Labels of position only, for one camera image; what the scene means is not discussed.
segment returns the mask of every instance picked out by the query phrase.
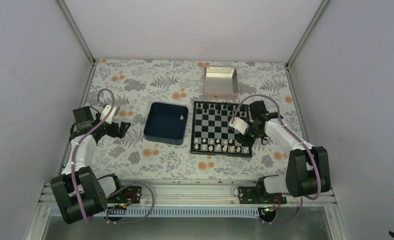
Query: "wire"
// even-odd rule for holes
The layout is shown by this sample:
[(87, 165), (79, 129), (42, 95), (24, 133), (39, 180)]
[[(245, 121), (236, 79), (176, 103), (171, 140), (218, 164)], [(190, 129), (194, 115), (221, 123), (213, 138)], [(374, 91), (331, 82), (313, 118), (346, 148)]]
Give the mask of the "wire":
[[(293, 221), (300, 213), (301, 210), (303, 209), (303, 197), (301, 197), (301, 202), (300, 202), (300, 207), (298, 208), (297, 212), (289, 219), (285, 221), (277, 221), (277, 222), (267, 222), (269, 225), (279, 225), (279, 224), (287, 224), (291, 221)], [(261, 219), (259, 216), (257, 216), (257, 219), (262, 222), (262, 224), (266, 223), (263, 219)]]
[(269, 143), (269, 140), (267, 140), (264, 136), (261, 139), (262, 145), (265, 146)]
[(278, 200), (278, 207), (276, 208), (276, 210), (278, 210), (279, 208), (281, 208), (281, 198), (278, 195), (275, 195), (276, 200)]
[(85, 140), (85, 138), (88, 137), (92, 132), (94, 132), (98, 127), (100, 127), (100, 126), (105, 122), (105, 120), (108, 118), (108, 116), (110, 116), (111, 112), (113, 111), (113, 108), (114, 108), (114, 93), (113, 93), (110, 89), (108, 89), (108, 88), (106, 88), (106, 89), (103, 88), (103, 89), (101, 89), (101, 90), (98, 92), (98, 94), (97, 94), (97, 99), (98, 99), (98, 101), (100, 101), (100, 94), (101, 94), (103, 91), (107, 91), (107, 92), (109, 92), (110, 95), (111, 95), (111, 108), (110, 108), (110, 110), (108, 111), (108, 114), (107, 114), (97, 125), (95, 125), (91, 130), (89, 130), (89, 131), (79, 140), (79, 142), (78, 142), (77, 145), (74, 147), (73, 152), (72, 152), (72, 163), (71, 163), (71, 169), (72, 169), (72, 171), (71, 171), (72, 184), (73, 184), (73, 188), (75, 189), (75, 194), (76, 194), (76, 198), (77, 198), (77, 200), (78, 200), (78, 205), (79, 205), (79, 208), (80, 208), (80, 212), (82, 213), (82, 217), (83, 217), (84, 221), (87, 222), (87, 223), (90, 223), (90, 222), (91, 222), (91, 218), (88, 219), (87, 216), (86, 216), (85, 207), (83, 206), (82, 197), (80, 196), (79, 188), (78, 188), (78, 185), (77, 185), (77, 182), (76, 182), (76, 177), (75, 177), (76, 153), (77, 153), (77, 151), (78, 151), (78, 148), (79, 148), (80, 144)]
[(108, 197), (110, 198), (110, 197), (112, 197), (112, 196), (115, 196), (116, 194), (118, 194), (119, 192), (121, 192), (123, 189), (128, 188), (128, 187), (133, 186), (133, 185), (141, 185), (141, 186), (144, 186), (144, 187), (146, 187), (146, 188), (150, 191), (150, 193), (151, 193), (151, 198), (152, 198), (153, 201), (152, 201), (152, 203), (151, 203), (151, 208), (150, 208), (150, 210), (148, 211), (148, 213), (147, 213), (145, 216), (143, 216), (143, 217), (141, 217), (141, 218), (139, 218), (139, 219), (136, 219), (136, 220), (132, 220), (132, 221), (126, 221), (126, 222), (124, 222), (124, 221), (111, 221), (111, 220), (108, 219), (108, 215), (109, 215), (111, 212), (114, 212), (114, 211), (118, 210), (118, 209), (111, 209), (111, 210), (108, 210), (107, 213), (106, 213), (106, 215), (105, 215), (105, 219), (106, 219), (107, 223), (110, 223), (110, 222), (112, 222), (112, 223), (114, 223), (114, 224), (132, 224), (132, 223), (137, 223), (137, 222), (140, 222), (140, 221), (146, 219), (146, 218), (147, 218), (148, 216), (150, 216), (150, 214), (153, 212), (153, 209), (154, 209), (154, 206), (155, 206), (154, 193), (153, 193), (153, 190), (151, 190), (151, 188), (150, 188), (148, 185), (144, 184), (144, 183), (135, 182), (135, 183), (131, 183), (131, 184), (125, 185), (125, 186), (121, 187), (119, 190), (117, 190), (117, 191), (115, 191), (114, 193), (110, 194)]
[(234, 187), (234, 189), (232, 190), (232, 194), (234, 195), (234, 197), (239, 198), (239, 195), (235, 195), (236, 188), (239, 188), (239, 186)]
[(252, 98), (252, 97), (263, 97), (263, 98), (266, 98), (266, 99), (269, 99), (270, 101), (272, 101), (272, 102), (275, 104), (276, 109), (277, 109), (277, 111), (278, 111), (278, 120), (279, 120), (279, 123), (282, 125), (282, 127), (283, 127), (292, 137), (294, 137), (294, 138), (298, 141), (299, 144), (301, 144), (301, 145), (304, 147), (304, 149), (305, 149), (306, 152), (308, 153), (309, 158), (310, 158), (310, 161), (312, 162), (312, 165), (313, 165), (313, 168), (314, 168), (314, 171), (315, 171), (315, 175), (316, 175), (317, 191), (316, 191), (316, 195), (315, 195), (314, 197), (311, 197), (311, 196), (305, 196), (305, 197), (308, 198), (308, 199), (310, 199), (310, 200), (316, 200), (316, 199), (318, 199), (319, 196), (320, 196), (320, 192), (321, 192), (320, 175), (319, 175), (319, 170), (317, 169), (317, 164), (316, 164), (316, 161), (315, 161), (315, 159), (314, 159), (314, 157), (313, 157), (313, 154), (311, 153), (309, 147), (303, 142), (303, 140), (301, 140), (295, 133), (293, 133), (293, 132), (285, 125), (285, 123), (282, 121), (282, 119), (281, 119), (281, 113), (280, 113), (280, 111), (279, 111), (279, 105), (278, 105), (278, 103), (277, 103), (273, 98), (271, 98), (271, 97), (269, 97), (269, 96), (266, 96), (266, 95), (262, 95), (262, 94), (253, 94), (253, 95), (249, 95), (248, 97), (244, 98), (244, 99), (239, 103), (238, 107), (236, 108), (236, 110), (235, 110), (235, 112), (234, 112), (234, 116), (231, 118), (231, 121), (230, 121), (230, 122), (232, 123), (232, 122), (235, 120), (235, 117), (236, 117), (236, 114), (237, 114), (237, 112), (238, 112), (238, 109), (240, 109), (242, 103), (243, 103), (245, 100), (247, 100), (247, 99), (249, 99), (249, 98)]
[(133, 198), (131, 198), (131, 204), (132, 204), (135, 201), (135, 199), (136, 199), (136, 194), (131, 192), (131, 191), (129, 191), (129, 192), (126, 192), (126, 193), (122, 194), (122, 196), (126, 196), (127, 194), (131, 194), (133, 196)]

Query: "metal tray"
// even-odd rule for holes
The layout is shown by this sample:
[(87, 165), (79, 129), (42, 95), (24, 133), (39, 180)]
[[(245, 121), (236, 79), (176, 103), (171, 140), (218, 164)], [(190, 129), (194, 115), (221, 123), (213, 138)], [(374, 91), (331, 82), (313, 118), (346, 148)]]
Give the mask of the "metal tray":
[(238, 77), (234, 67), (209, 66), (204, 68), (204, 98), (235, 100), (238, 98)]

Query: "floral tablecloth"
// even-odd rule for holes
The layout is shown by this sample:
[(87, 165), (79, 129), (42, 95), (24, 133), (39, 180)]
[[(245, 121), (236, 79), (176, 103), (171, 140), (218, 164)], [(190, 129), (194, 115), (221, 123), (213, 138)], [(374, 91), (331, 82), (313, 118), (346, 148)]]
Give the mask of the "floral tablecloth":
[[(104, 136), (94, 154), (93, 171), (97, 175), (115, 173), (121, 179), (173, 180), (255, 180), (284, 173), (288, 156), (278, 145), (256, 141), (253, 157), (190, 154), (192, 104), (204, 101), (205, 66), (237, 69), (240, 95), (238, 103), (251, 94), (276, 99), (281, 114), (301, 136), (296, 109), (282, 63), (236, 61), (124, 60), (100, 59), (87, 97), (87, 104), (102, 110), (97, 93), (111, 89), (120, 107), (114, 121), (132, 123), (123, 139)], [(110, 95), (102, 98), (110, 103)], [(147, 141), (143, 137), (146, 118), (153, 102), (185, 105), (189, 109), (185, 140), (182, 145)], [(271, 102), (265, 102), (274, 111)]]

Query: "blue box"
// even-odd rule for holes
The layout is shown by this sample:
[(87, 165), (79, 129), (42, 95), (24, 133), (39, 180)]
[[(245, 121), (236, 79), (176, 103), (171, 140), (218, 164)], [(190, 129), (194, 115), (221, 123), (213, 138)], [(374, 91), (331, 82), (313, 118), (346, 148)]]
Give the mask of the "blue box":
[(187, 120), (187, 107), (154, 102), (145, 123), (144, 137), (148, 141), (181, 145)]

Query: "white wall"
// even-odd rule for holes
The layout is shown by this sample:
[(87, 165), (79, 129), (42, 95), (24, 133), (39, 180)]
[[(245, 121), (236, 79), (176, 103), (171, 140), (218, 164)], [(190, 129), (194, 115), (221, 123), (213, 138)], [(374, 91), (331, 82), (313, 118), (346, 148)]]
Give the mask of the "white wall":
[(95, 58), (286, 63), (321, 0), (65, 0)]
[(0, 239), (55, 176), (90, 64), (53, 0), (0, 0)]
[(350, 238), (394, 231), (394, 1), (331, 1), (291, 75)]

